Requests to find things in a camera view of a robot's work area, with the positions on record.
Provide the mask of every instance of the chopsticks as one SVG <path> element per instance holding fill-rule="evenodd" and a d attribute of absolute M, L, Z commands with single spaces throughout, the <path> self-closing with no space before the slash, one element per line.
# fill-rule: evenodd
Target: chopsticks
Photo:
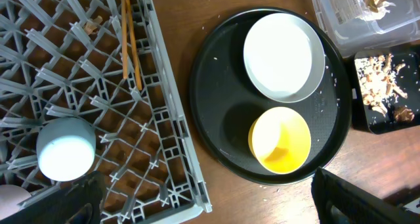
<path fill-rule="evenodd" d="M 121 0 L 121 15 L 122 15 L 122 34 L 123 34 L 123 77 L 124 79 L 128 78 L 128 69 L 127 69 L 127 13 L 129 17 L 129 31 L 130 31 L 130 42 L 131 42 L 131 54 L 133 55 L 133 62 L 135 65 L 135 77 L 136 77 L 136 86 L 138 90 L 142 90 L 141 74 L 140 74 L 140 61 L 137 54 L 136 46 L 136 37 L 134 35 L 134 24 L 133 24 L 133 15 L 131 13 L 131 4 L 130 0 Z"/>

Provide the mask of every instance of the white bowl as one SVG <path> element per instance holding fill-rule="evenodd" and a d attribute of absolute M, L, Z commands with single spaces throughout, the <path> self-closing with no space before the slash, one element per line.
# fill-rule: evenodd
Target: white bowl
<path fill-rule="evenodd" d="M 31 194 L 22 187 L 0 185 L 0 220 L 19 212 L 19 203 L 30 197 Z"/>
<path fill-rule="evenodd" d="M 318 34 L 292 14 L 269 14 L 248 32 L 243 61 L 255 87 L 269 99 L 298 102 L 309 97 L 324 75 Z"/>
<path fill-rule="evenodd" d="M 76 118 L 60 118 L 38 134 L 37 157 L 42 173 L 55 181 L 71 181 L 84 175 L 95 158 L 94 129 Z"/>

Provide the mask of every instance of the yellow cup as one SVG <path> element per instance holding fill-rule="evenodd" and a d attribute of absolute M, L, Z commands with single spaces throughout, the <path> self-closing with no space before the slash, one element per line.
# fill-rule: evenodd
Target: yellow cup
<path fill-rule="evenodd" d="M 287 174 L 299 169 L 310 151 L 310 131 L 305 119 L 286 107 L 267 110 L 248 134 L 254 157 L 268 171 Z"/>

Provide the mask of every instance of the brown wooden surface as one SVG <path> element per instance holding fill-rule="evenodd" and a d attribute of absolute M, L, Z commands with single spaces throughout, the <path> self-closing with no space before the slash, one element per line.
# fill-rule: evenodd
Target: brown wooden surface
<path fill-rule="evenodd" d="M 312 1 L 154 0 L 154 4 L 213 205 L 212 213 L 203 213 L 188 223 L 317 223 L 318 214 L 310 194 L 311 179 L 264 189 L 228 171 L 206 151 L 192 122 L 188 102 L 188 79 L 194 57 L 204 37 L 217 24 L 235 12 L 260 6 L 289 9 L 316 22 Z M 327 169 L 384 198 L 420 184 L 419 141 L 420 127 L 381 136 L 351 129 Z"/>

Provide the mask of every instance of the gray dish rack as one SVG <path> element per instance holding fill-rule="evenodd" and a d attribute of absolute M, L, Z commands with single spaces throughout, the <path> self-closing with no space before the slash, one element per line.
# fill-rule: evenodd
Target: gray dish rack
<path fill-rule="evenodd" d="M 63 185 L 40 172 L 35 142 L 44 125 L 71 116 L 97 134 L 91 171 L 105 175 L 114 201 L 103 223 L 211 212 L 153 2 L 131 3 L 142 91 L 130 60 L 122 78 L 119 0 L 0 0 L 0 184 L 31 192 L 22 208 Z"/>

